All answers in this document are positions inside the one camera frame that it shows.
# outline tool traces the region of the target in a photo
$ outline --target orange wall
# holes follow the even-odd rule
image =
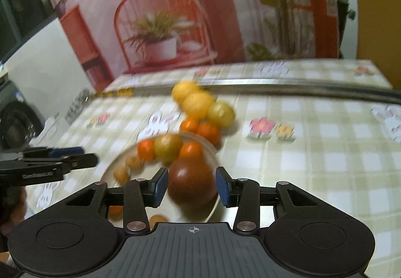
[[[358,0],[359,59],[371,59],[401,89],[401,0]]]

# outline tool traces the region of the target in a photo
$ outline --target plate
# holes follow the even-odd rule
[[[202,145],[203,154],[205,156],[205,160],[213,170],[213,176],[215,176],[216,168],[219,167],[219,161],[217,159],[217,150],[216,148],[205,138],[193,134],[191,132],[179,132],[178,136],[181,137],[183,143],[187,143],[189,141],[196,141]],[[107,168],[105,173],[103,174],[102,181],[105,181],[109,187],[119,187],[121,186],[113,176],[114,169],[119,166],[125,166],[125,159],[127,156],[135,156],[137,155],[137,143],[121,154],[119,154],[116,159],[111,163],[111,165]],[[160,161],[154,161],[151,163],[145,163],[144,169],[140,172],[131,171],[130,172],[130,180],[134,180],[137,178],[151,179],[156,172],[163,167]],[[215,212],[220,201],[220,197],[217,195],[207,206],[201,209],[197,209],[196,211],[183,210],[178,205],[176,205],[170,197],[168,193],[164,195],[163,201],[159,208],[146,208],[146,213],[148,214],[148,218],[151,218],[153,215],[163,215],[165,218],[169,220],[169,222],[175,223],[206,223],[213,213]],[[110,220],[115,226],[122,227],[123,221],[118,220]]]

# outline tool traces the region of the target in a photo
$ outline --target metal bar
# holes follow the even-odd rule
[[[200,86],[215,94],[311,96],[364,100],[388,104],[401,104],[401,91],[374,86],[303,79],[215,79],[200,80]],[[173,84],[134,87],[103,93],[95,93],[91,99],[119,96],[168,96]]]

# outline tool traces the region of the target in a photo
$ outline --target red chair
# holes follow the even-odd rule
[[[185,17],[194,24],[177,37],[176,55],[170,59],[155,59],[146,44],[138,46],[130,39],[137,33],[131,26],[133,21],[160,12]],[[114,29],[128,73],[213,64],[217,57],[217,52],[211,47],[208,18],[199,0],[123,0],[114,15]]]

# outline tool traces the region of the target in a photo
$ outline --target bunny print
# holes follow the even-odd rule
[[[170,124],[176,121],[180,116],[180,112],[173,112],[166,116],[162,121],[162,111],[155,111],[149,118],[148,125],[138,134],[137,141],[166,133],[170,128]]]
[[[398,117],[401,114],[401,107],[389,105],[385,110],[374,107],[371,112],[376,119],[384,124],[387,135],[401,144],[401,119]]]
[[[36,207],[40,209],[45,209],[50,206],[51,198],[53,197],[53,191],[57,189],[60,182],[45,183],[42,194],[39,196]]]

